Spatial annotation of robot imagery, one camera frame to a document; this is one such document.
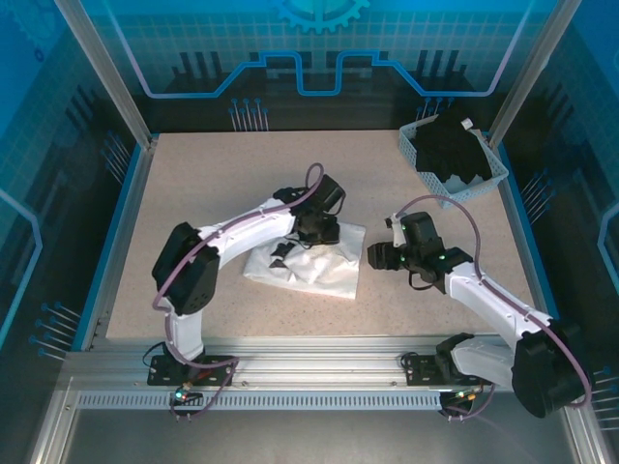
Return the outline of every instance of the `black fabric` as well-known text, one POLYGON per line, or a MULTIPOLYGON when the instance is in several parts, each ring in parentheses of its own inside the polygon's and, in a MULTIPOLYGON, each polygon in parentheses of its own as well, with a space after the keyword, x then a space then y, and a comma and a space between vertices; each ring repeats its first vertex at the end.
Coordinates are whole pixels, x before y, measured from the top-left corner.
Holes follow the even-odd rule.
POLYGON ((416 168, 419 172, 433 172, 445 183, 454 174, 465 184, 476 175, 488 180, 492 171, 478 138, 460 123, 466 113, 452 106, 432 123, 417 128, 411 143, 417 150, 416 168))

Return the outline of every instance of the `wire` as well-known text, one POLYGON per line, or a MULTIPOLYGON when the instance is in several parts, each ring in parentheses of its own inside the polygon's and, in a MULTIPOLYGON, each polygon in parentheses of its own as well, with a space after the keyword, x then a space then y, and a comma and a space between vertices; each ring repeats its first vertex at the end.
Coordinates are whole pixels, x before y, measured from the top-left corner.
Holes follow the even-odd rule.
POLYGON ((535 324, 542 331, 544 331, 545 334, 548 335, 548 337, 559 347, 559 349, 563 352, 565 357, 568 359, 568 361, 574 368, 574 371, 578 375, 580 382, 582 382, 582 387, 584 388, 584 398, 581 401, 576 402, 576 403, 571 403, 568 406, 572 408, 581 408, 583 406, 588 405, 591 402, 591 395, 592 395, 591 383, 589 382, 587 374, 585 374, 584 370, 580 366, 580 363, 575 358, 575 356, 572 354, 570 349, 566 346, 566 344, 563 343, 563 341, 561 341, 559 336, 555 332, 553 332, 550 328, 548 328, 540 319, 535 317, 533 314, 530 314, 529 311, 527 311, 525 308, 520 306, 520 304, 508 298, 500 290, 495 288, 491 283, 489 283, 487 280, 484 279, 484 275, 482 274, 482 269, 480 268, 480 253, 482 249, 482 236, 480 234, 480 229, 477 226, 477 223, 475 222, 475 219, 473 219, 473 216, 468 212, 466 208, 464 208, 454 199, 449 198, 447 196, 423 195, 418 198, 415 198, 414 200, 409 201, 401 210, 398 211, 396 216, 398 218, 401 218, 403 214, 406 212, 406 210, 408 210, 408 208, 410 208, 414 204, 419 203, 420 201, 423 201, 423 200, 430 200, 430 199, 447 201, 448 203, 451 203, 452 205, 456 206, 458 209, 460 209, 464 213, 466 218, 471 223, 471 226, 473 227, 473 232, 475 233, 475 256, 473 258, 473 266, 475 268, 475 274, 477 278, 480 280, 483 286, 487 288, 494 296, 496 296, 499 300, 501 300, 505 304, 511 306, 513 309, 515 309, 519 314, 524 316, 526 319, 533 322, 533 324, 535 324))

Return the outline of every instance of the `blue glass wall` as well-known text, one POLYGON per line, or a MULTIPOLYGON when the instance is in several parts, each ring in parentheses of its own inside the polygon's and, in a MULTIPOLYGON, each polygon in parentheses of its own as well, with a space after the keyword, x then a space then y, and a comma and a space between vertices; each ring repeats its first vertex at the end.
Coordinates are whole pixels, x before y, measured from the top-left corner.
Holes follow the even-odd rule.
POLYGON ((554 4, 85 2, 153 131, 396 128, 448 99, 489 126, 554 4))
POLYGON ((598 365, 619 362, 618 20, 582 3, 505 139, 557 309, 598 365))
POLYGON ((135 143, 53 2, 0 2, 0 64, 0 462, 17 463, 36 439, 135 143), (56 302, 76 315, 42 311, 56 302))

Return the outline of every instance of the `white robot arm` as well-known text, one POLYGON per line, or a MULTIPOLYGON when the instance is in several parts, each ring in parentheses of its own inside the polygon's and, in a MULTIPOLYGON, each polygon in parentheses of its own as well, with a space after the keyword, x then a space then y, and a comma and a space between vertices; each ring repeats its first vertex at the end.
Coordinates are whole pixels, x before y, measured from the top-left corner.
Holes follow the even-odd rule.
POLYGON ((177 361, 193 362, 203 354, 202 311, 215 294, 218 270, 234 257, 270 240, 297 233, 308 245, 339 241, 339 225, 328 212, 345 192, 328 175, 312 188, 282 188, 257 208, 215 225, 177 225, 153 269, 165 308, 167 347, 177 361), (199 247, 184 265, 192 250, 199 247))
POLYGON ((461 249, 445 249, 427 213, 393 215, 387 226, 393 229, 393 241, 368 248, 374 269, 404 269, 420 275, 429 286, 418 290, 435 287, 462 302, 507 344, 490 345, 467 333, 442 342, 433 362, 446 384, 474 376, 513 389, 522 405, 540 418, 583 395, 587 379, 583 379, 584 349, 577 326, 524 304, 486 276, 461 249), (559 349, 556 338, 577 360, 578 368, 559 349))

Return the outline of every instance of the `white basket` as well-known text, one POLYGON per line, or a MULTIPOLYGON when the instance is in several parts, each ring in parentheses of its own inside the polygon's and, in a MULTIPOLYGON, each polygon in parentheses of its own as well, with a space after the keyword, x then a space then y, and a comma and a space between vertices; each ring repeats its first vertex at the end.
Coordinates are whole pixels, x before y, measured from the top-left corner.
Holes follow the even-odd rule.
MULTIPOLYGON (((419 177, 422 178, 424 184, 429 189, 430 192, 436 195, 447 196, 448 198, 452 198, 455 201, 462 203, 466 200, 470 200, 471 198, 475 198, 476 196, 483 195, 484 193, 491 191, 492 189, 496 189, 499 182, 505 179, 509 175, 509 171, 503 165, 499 158, 497 158, 492 150, 486 145, 483 137, 479 133, 471 132, 477 136, 480 141, 480 145, 486 154, 487 162, 490 165, 490 170, 492 171, 492 178, 487 181, 483 181, 476 186, 472 186, 470 188, 466 188, 457 193, 449 193, 445 186, 438 180, 435 174, 431 172, 419 172, 415 165, 417 164, 417 150, 413 147, 413 144, 410 143, 411 138, 415 138, 415 134, 417 133, 417 127, 422 126, 423 124, 428 124, 434 121, 438 115, 430 116, 426 119, 421 119, 411 124, 407 124, 406 126, 402 126, 399 128, 399 150, 402 152, 404 157, 408 160, 413 169, 419 174, 419 177)), ((451 203, 447 201, 439 200, 441 208, 449 208, 453 206, 451 203)))

